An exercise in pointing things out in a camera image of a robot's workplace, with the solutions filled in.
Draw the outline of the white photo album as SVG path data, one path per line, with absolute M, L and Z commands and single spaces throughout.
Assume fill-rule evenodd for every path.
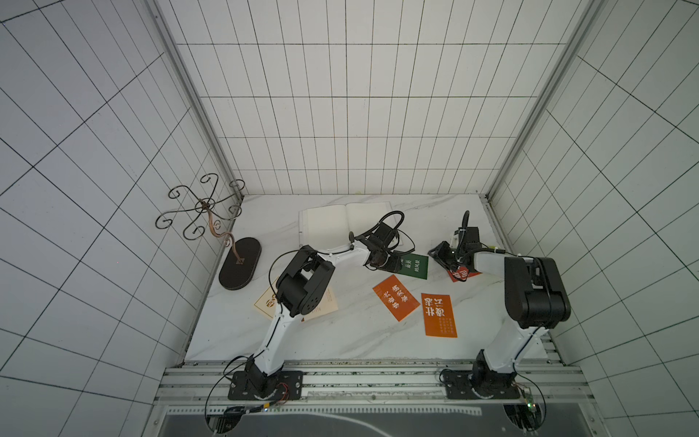
M 346 249 L 349 234 L 362 234 L 392 211 L 391 203 L 351 203 L 305 209 L 300 213 L 300 245 L 318 251 Z

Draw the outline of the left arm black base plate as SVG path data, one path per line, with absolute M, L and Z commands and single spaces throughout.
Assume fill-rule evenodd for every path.
M 232 376 L 228 399 L 243 402 L 300 400 L 303 377 L 302 371 L 278 371 L 271 376 L 236 371 Z

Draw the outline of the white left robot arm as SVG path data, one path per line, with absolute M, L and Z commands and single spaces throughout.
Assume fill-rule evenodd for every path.
M 246 362 L 249 378 L 262 383 L 280 372 L 286 338 L 318 307 L 335 269 L 362 266 L 395 273 L 402 268 L 399 244 L 398 229 L 378 225 L 359 235 L 351 233 L 349 245 L 337 251 L 317 251 L 309 245 L 295 251 L 273 286 L 277 301 L 274 318 L 260 349 Z

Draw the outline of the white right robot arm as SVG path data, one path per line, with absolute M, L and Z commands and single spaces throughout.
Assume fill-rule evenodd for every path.
M 572 308 L 555 260 L 515 255 L 480 242 L 453 249 L 446 241 L 429 251 L 446 271 L 490 274 L 503 279 L 509 319 L 493 342 L 479 352 L 471 371 L 475 389 L 513 385 L 516 366 L 535 339 L 570 318 Z

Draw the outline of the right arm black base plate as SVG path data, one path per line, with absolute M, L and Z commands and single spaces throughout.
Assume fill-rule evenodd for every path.
M 449 400 L 506 401 L 521 398 L 514 384 L 514 374 L 476 373 L 443 369 L 439 380 Z

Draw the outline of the green photo card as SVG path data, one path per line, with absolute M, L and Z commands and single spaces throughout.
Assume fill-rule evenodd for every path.
M 428 278 L 429 258 L 416 253 L 394 255 L 387 267 L 391 273 L 426 280 Z

